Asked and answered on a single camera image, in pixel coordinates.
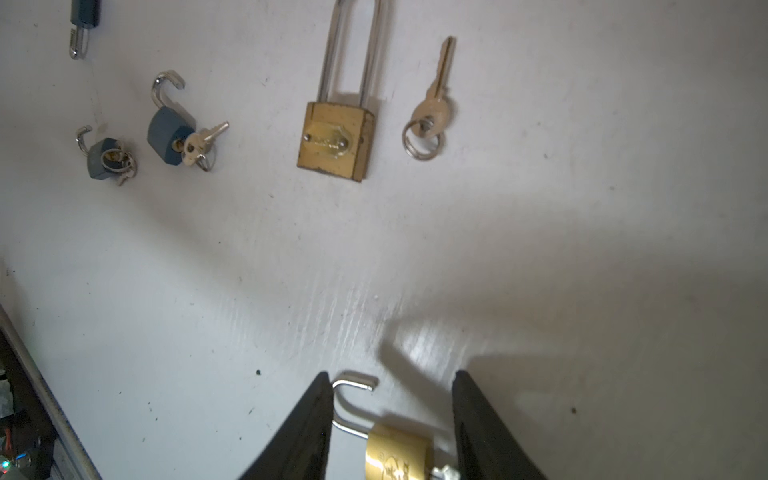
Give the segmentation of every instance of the small blue padlock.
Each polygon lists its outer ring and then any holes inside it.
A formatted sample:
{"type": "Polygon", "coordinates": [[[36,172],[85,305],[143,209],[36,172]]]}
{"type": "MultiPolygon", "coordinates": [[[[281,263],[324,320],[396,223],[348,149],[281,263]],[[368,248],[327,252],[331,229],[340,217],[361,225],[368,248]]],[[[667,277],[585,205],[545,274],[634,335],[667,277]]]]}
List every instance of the small blue padlock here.
{"type": "Polygon", "coordinates": [[[170,107],[161,96],[161,86],[168,80],[178,90],[184,88],[184,80],[176,72],[163,71],[152,83],[152,101],[159,110],[152,117],[147,129],[147,142],[169,165],[194,165],[210,171],[206,153],[214,139],[230,126],[229,122],[215,127],[213,130],[203,129],[195,133],[192,126],[181,115],[170,107]]]}
{"type": "Polygon", "coordinates": [[[184,88],[184,80],[172,71],[164,71],[154,79],[152,101],[160,110],[149,123],[147,142],[165,163],[178,165],[181,163],[184,141],[194,133],[194,128],[163,101],[160,88],[166,80],[179,90],[184,88]]]}
{"type": "Polygon", "coordinates": [[[91,148],[85,146],[83,135],[93,130],[90,125],[79,128],[75,140],[83,155],[88,159],[88,175],[96,180],[119,177],[118,185],[136,175],[133,155],[125,151],[120,141],[105,138],[91,148]]]}
{"type": "Polygon", "coordinates": [[[101,0],[72,0],[70,21],[75,26],[69,32],[69,56],[83,58],[88,47],[86,31],[98,27],[101,0]]]}

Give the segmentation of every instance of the brass padlock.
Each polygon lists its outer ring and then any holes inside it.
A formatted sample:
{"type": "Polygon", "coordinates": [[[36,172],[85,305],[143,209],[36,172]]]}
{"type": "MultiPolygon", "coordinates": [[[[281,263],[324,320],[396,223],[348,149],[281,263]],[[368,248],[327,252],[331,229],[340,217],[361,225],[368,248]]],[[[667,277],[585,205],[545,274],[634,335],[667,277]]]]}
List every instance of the brass padlock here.
{"type": "Polygon", "coordinates": [[[379,30],[381,29],[381,0],[375,0],[373,7],[366,64],[362,71],[360,99],[356,107],[328,102],[344,2],[345,0],[336,0],[333,7],[317,101],[310,102],[306,106],[298,165],[301,168],[317,170],[360,182],[366,175],[373,130],[376,124],[376,118],[370,111],[366,110],[366,104],[376,64],[376,51],[379,30]]]}
{"type": "MultiPolygon", "coordinates": [[[[342,385],[372,392],[376,381],[347,372],[333,381],[333,391],[342,385]]],[[[333,426],[368,441],[366,447],[366,480],[429,480],[458,478],[451,467],[432,468],[432,440],[376,423],[370,430],[342,419],[333,410],[333,426]]]]}

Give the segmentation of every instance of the white surface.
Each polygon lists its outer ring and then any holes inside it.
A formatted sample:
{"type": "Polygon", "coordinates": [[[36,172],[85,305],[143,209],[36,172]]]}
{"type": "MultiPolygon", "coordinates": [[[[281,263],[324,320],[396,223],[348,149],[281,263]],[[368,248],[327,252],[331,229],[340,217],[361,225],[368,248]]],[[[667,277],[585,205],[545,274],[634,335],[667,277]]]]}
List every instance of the white surface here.
{"type": "MultiPolygon", "coordinates": [[[[362,184],[296,168],[331,1],[103,3],[85,61],[68,2],[0,5],[0,300],[105,478],[236,478],[321,369],[450,449],[459,368],[551,480],[765,476],[765,2],[390,2],[362,184]],[[147,145],[169,68],[232,125],[213,174],[147,145]],[[88,178],[84,124],[134,180],[88,178]]],[[[334,432],[328,478],[364,449],[334,432]]]]}

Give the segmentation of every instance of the silver key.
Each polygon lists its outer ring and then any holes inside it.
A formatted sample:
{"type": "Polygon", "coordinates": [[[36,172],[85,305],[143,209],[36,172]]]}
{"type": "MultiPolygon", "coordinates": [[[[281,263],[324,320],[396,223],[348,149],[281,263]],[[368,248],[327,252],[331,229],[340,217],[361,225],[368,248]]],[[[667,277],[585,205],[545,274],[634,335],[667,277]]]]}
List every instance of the silver key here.
{"type": "Polygon", "coordinates": [[[216,137],[227,131],[230,122],[225,121],[221,125],[211,128],[204,128],[191,134],[184,141],[184,156],[182,160],[185,165],[198,164],[200,168],[207,171],[207,167],[202,165],[201,161],[206,160],[206,154],[210,151],[210,146],[214,144],[216,137]]]}
{"type": "Polygon", "coordinates": [[[451,67],[453,49],[456,45],[454,37],[448,37],[440,50],[440,61],[437,66],[437,78],[427,90],[427,98],[413,111],[411,120],[430,118],[432,126],[419,122],[413,126],[413,134],[422,138],[432,138],[441,134],[451,121],[451,105],[445,98],[445,81],[451,67]]]}

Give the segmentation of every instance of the padlock shackle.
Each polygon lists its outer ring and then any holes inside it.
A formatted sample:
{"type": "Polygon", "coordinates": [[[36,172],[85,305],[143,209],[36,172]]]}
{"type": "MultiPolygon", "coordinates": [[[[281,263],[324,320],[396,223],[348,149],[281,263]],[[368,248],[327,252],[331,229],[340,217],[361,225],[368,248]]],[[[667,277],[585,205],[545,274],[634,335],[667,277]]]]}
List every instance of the padlock shackle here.
{"type": "MultiPolygon", "coordinates": [[[[333,387],[333,395],[336,396],[336,388],[341,385],[349,385],[353,386],[357,389],[363,389],[368,390],[369,392],[372,392],[376,386],[378,385],[377,381],[375,379],[357,375],[354,372],[345,372],[341,375],[339,375],[336,380],[333,380],[333,383],[331,386],[333,387]]],[[[365,427],[362,427],[360,425],[357,425],[356,423],[352,423],[348,420],[345,420],[339,416],[338,413],[336,413],[336,407],[333,408],[333,426],[338,428],[339,430],[342,430],[343,432],[351,433],[354,436],[358,436],[361,439],[368,439],[368,432],[370,429],[367,429],[365,427]]]]}
{"type": "Polygon", "coordinates": [[[169,104],[165,103],[165,100],[163,100],[162,96],[160,95],[160,88],[163,86],[163,83],[165,83],[166,80],[173,84],[176,89],[184,89],[184,80],[175,71],[162,71],[157,74],[157,77],[155,77],[154,81],[152,82],[151,91],[152,101],[155,105],[157,105],[157,108],[173,108],[169,104]]]}
{"type": "MultiPolygon", "coordinates": [[[[349,0],[336,0],[333,6],[333,17],[328,32],[328,45],[326,45],[326,58],[323,60],[323,73],[320,75],[320,87],[317,91],[317,102],[326,103],[331,88],[331,75],[333,65],[336,62],[336,48],[339,46],[339,33],[341,32],[341,14],[349,0]]],[[[368,104],[369,88],[373,80],[373,70],[376,66],[376,52],[379,47],[379,32],[381,31],[382,1],[374,0],[373,19],[371,20],[371,33],[368,38],[368,51],[366,52],[366,64],[362,70],[360,81],[360,100],[358,106],[365,108],[368,104]]]]}
{"type": "Polygon", "coordinates": [[[84,127],[80,127],[74,133],[75,134],[74,141],[78,142],[78,147],[80,147],[80,151],[83,152],[83,155],[85,155],[86,158],[88,158],[88,151],[90,149],[85,146],[85,141],[83,140],[83,135],[85,135],[86,133],[88,133],[91,130],[93,130],[91,125],[85,125],[84,127]]]}

